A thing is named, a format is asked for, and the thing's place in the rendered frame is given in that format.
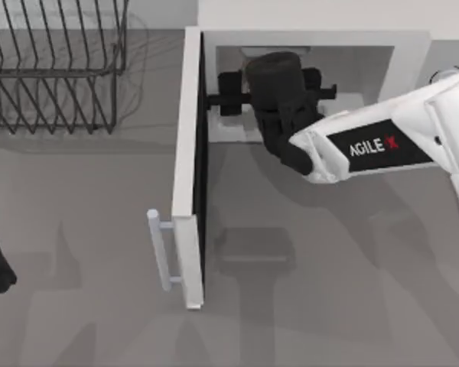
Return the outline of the white cabinet door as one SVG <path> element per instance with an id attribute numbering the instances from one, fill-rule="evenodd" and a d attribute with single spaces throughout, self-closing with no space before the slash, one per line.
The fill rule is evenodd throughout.
<path id="1" fill-rule="evenodd" d="M 203 243 L 207 185 L 207 107 L 203 32 L 184 35 L 171 217 L 185 307 L 204 303 Z"/>

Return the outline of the white cabinet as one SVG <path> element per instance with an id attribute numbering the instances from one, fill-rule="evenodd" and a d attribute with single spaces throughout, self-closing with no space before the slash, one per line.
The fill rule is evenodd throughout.
<path id="1" fill-rule="evenodd" d="M 317 67 L 324 81 L 338 85 L 337 99 L 323 104 L 328 113 L 414 89 L 431 44 L 428 33 L 420 31 L 224 30 L 203 35 L 208 93 L 218 93 L 219 72 L 243 66 L 244 47 L 308 47 L 302 63 Z"/>

